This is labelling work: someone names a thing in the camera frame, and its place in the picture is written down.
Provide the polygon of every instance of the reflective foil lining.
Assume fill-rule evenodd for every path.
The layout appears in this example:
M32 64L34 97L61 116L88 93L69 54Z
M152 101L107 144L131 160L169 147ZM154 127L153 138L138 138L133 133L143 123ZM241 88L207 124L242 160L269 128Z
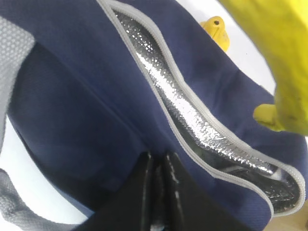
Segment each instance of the reflective foil lining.
M274 180L269 177L275 173L277 167L239 149L217 132L181 90L150 32L133 18L116 11L115 14L132 42L140 62L148 71L152 84L162 98L174 123L195 153L206 163L219 170L234 165L240 166L244 170L228 173L239 175L259 187L262 185L263 187L260 188L270 199L274 198L275 200L273 203L271 199L275 212L284 212L294 207L299 197L297 184L290 183L294 179L289 177L288 180L283 179L281 182L275 180L278 185L273 187L271 182ZM254 175L253 180L247 176L249 173ZM268 188L262 182L264 179L266 182L270 182L267 185ZM280 185L286 183L295 187L291 187L292 189L290 187L279 188Z

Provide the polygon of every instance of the yellow object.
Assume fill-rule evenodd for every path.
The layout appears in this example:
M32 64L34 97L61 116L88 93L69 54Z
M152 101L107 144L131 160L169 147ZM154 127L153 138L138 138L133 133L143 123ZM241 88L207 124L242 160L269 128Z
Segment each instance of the yellow object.
M308 0L219 0L265 57L275 104L254 118L271 130L308 135Z
M223 51L227 51L230 46L230 40L226 32L225 23L221 17L212 17L206 22L202 22L200 25Z

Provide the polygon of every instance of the white surface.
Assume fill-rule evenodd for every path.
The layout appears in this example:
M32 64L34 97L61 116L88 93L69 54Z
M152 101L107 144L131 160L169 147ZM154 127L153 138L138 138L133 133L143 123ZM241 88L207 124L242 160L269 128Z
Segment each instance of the white surface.
M178 2L198 22L206 21L215 15L221 16L231 41L227 55L244 73L273 93L275 84L263 57L216 0L178 0ZM39 173L10 123L7 125L0 167L9 173L25 203L40 216L61 223L78 224L84 221L85 216L61 197ZM0 228L20 231L1 217Z

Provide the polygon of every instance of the gray mesh strap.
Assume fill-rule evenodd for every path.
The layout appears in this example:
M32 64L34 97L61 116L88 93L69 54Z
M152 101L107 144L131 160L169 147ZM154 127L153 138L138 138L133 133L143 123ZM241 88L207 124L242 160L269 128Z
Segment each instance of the gray mesh strap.
M6 221L24 231L70 231L75 227L54 223L35 214L25 205L3 170L0 170L0 211Z
M0 150L6 111L18 71L34 46L31 34L0 17ZM0 169L0 213L24 231L69 231L74 225L51 222L36 215L23 202L9 176Z

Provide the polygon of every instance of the navy blue bag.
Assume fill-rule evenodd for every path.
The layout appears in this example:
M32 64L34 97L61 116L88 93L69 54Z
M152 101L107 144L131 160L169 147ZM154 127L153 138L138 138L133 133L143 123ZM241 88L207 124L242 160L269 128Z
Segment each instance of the navy blue bag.
M0 119L63 192L96 211L142 152L171 151L253 230L303 205L305 138L253 119L273 97L175 0L0 6Z

